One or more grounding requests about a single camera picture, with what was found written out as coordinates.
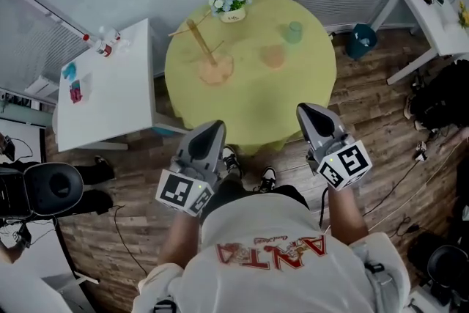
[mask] white cable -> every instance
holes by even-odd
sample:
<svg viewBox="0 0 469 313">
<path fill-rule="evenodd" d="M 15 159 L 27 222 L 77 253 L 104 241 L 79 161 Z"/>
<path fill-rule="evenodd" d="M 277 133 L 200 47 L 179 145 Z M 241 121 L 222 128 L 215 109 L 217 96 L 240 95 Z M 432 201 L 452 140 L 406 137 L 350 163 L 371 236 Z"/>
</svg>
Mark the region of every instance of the white cable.
<svg viewBox="0 0 469 313">
<path fill-rule="evenodd" d="M 453 154 L 453 152 L 456 150 L 456 148 L 459 146 L 456 145 L 453 150 L 449 153 L 449 155 L 446 157 L 446 159 L 444 160 L 444 162 L 441 163 L 440 167 L 438 167 L 438 169 L 433 173 L 433 175 L 406 201 L 404 202 L 401 206 L 399 206 L 397 209 L 395 209 L 395 211 L 393 211 L 392 213 L 390 213 L 389 215 L 387 215 L 385 218 L 381 219 L 378 223 L 376 223 L 372 228 L 369 229 L 369 231 L 371 231 L 372 229 L 374 229 L 375 227 L 377 227 L 378 225 L 380 225 L 382 222 L 384 222 L 386 219 L 388 219 L 390 216 L 392 216 L 393 214 L 397 213 L 399 210 L 401 210 L 405 205 L 407 205 L 415 196 L 417 196 L 417 194 L 419 194 L 421 192 L 422 189 L 424 189 L 426 187 L 426 184 L 428 184 L 428 182 L 433 179 L 433 177 L 443 168 L 443 166 L 445 165 L 445 163 L 448 161 L 449 157 L 451 157 L 451 154 Z"/>
</svg>

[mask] white table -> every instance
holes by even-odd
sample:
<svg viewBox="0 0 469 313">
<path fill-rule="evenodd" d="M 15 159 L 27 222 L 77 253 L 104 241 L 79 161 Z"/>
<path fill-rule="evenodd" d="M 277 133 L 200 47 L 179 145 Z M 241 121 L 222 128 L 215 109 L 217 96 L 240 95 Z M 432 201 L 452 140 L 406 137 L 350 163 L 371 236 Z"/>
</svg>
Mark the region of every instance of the white table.
<svg viewBox="0 0 469 313">
<path fill-rule="evenodd" d="M 145 19 L 121 31 L 122 39 L 131 43 L 128 51 L 114 46 L 106 58 L 89 49 L 73 60 L 76 79 L 90 74 L 88 100 L 73 104 L 70 81 L 61 75 L 57 116 L 60 152 L 78 147 L 126 150 L 126 144 L 101 141 L 152 127 L 187 132 L 175 119 L 155 111 L 150 34 Z"/>
<path fill-rule="evenodd" d="M 389 0 L 381 13 L 372 24 L 372 29 L 377 31 L 384 20 L 389 16 L 396 6 L 398 0 Z M 436 1 L 428 5 L 424 0 L 405 0 L 408 7 L 418 21 L 428 39 L 431 48 L 422 56 L 398 73 L 388 78 L 388 84 L 404 78 L 414 70 L 418 69 L 436 56 L 454 55 L 458 59 L 461 55 L 469 53 L 469 36 L 466 31 L 456 24 L 448 24 L 448 20 L 457 21 L 457 13 L 449 0 L 444 0 L 443 6 Z"/>
</svg>

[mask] white cube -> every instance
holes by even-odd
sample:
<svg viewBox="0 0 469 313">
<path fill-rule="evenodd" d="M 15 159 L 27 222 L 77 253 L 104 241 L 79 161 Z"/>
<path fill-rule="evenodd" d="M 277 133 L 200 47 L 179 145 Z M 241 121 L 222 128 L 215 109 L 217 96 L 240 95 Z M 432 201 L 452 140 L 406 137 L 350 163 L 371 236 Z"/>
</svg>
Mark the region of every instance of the white cube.
<svg viewBox="0 0 469 313">
<path fill-rule="evenodd" d="M 356 141 L 351 145 L 326 155 L 317 169 L 334 189 L 342 188 L 362 178 L 372 167 L 363 142 Z"/>
<path fill-rule="evenodd" d="M 166 206 L 197 216 L 212 195 L 212 187 L 205 181 L 164 169 L 155 198 Z"/>
</svg>

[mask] yellow plant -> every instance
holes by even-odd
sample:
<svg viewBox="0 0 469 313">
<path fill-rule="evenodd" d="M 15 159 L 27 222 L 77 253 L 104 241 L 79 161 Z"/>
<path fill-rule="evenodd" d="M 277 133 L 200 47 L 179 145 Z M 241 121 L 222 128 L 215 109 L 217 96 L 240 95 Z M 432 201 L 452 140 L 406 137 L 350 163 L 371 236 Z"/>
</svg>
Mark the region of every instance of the yellow plant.
<svg viewBox="0 0 469 313">
<path fill-rule="evenodd" d="M 459 24 L 463 28 L 469 28 L 469 10 L 466 8 L 462 0 L 459 1 L 459 8 L 461 9 L 458 12 L 459 15 Z"/>
</svg>

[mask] bottle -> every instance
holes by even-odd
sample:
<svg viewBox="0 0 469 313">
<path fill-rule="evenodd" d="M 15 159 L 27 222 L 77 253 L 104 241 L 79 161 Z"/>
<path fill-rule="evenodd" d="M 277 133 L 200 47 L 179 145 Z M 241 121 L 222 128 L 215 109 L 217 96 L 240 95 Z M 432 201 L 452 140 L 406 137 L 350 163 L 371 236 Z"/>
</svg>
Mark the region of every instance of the bottle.
<svg viewBox="0 0 469 313">
<path fill-rule="evenodd" d="M 111 55 L 112 47 L 108 45 L 107 43 L 105 43 L 104 41 L 102 40 L 93 41 L 91 37 L 89 36 L 89 34 L 85 34 L 83 36 L 83 40 L 86 42 L 86 44 L 89 47 L 93 48 L 98 54 L 103 55 L 106 58 L 109 55 Z"/>
<path fill-rule="evenodd" d="M 115 45 L 120 41 L 120 33 L 111 26 L 101 26 L 99 30 L 101 38 L 110 46 Z"/>
</svg>

